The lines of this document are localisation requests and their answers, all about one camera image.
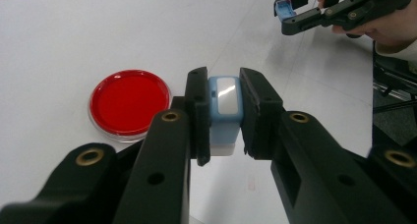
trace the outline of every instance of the black clamp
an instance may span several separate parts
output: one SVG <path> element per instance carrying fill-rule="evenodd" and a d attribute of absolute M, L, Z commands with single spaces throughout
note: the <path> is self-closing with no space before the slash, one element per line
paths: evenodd
<path fill-rule="evenodd" d="M 325 10 L 314 8 L 296 15 L 293 10 L 308 4 L 308 0 L 275 0 L 274 15 L 282 22 L 282 33 L 293 35 L 316 26 L 337 25 L 351 30 L 369 21 L 404 9 L 411 0 L 326 0 Z"/>

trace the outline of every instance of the finger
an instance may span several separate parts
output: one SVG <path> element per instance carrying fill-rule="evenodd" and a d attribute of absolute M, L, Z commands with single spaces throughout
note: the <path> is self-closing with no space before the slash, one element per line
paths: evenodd
<path fill-rule="evenodd" d="M 331 27 L 331 31 L 336 34 L 354 34 L 354 35 L 365 34 L 364 31 L 347 31 L 347 30 L 344 30 L 341 26 L 333 26 Z"/>
<path fill-rule="evenodd" d="M 317 0 L 317 1 L 319 2 L 318 7 L 319 7 L 320 9 L 322 9 L 322 8 L 324 7 L 325 0 Z"/>

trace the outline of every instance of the blue clip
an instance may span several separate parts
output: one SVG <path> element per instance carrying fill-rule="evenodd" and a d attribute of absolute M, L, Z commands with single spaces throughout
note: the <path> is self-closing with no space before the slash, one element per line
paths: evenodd
<path fill-rule="evenodd" d="M 275 4 L 275 11 L 281 21 L 297 15 L 292 9 L 291 0 L 277 1 Z"/>

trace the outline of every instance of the petri dish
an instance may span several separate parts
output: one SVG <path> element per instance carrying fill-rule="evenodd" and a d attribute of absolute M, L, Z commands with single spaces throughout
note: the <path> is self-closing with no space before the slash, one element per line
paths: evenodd
<path fill-rule="evenodd" d="M 169 108 L 170 91 L 158 76 L 125 70 L 101 81 L 89 99 L 89 117 L 106 136 L 120 142 L 142 140 L 153 116 Z"/>

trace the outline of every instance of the white surface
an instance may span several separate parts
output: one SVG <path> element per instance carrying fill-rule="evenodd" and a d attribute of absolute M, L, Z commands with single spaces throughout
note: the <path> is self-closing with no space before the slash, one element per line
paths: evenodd
<path fill-rule="evenodd" d="M 116 143 L 87 104 L 105 77 L 150 71 L 183 95 L 187 73 L 261 71 L 287 110 L 314 115 L 345 148 L 371 145 L 371 41 L 314 28 L 280 33 L 274 0 L 0 0 L 0 206 L 32 199 L 72 149 Z M 190 214 L 202 223 L 287 223 L 270 162 L 193 162 Z"/>

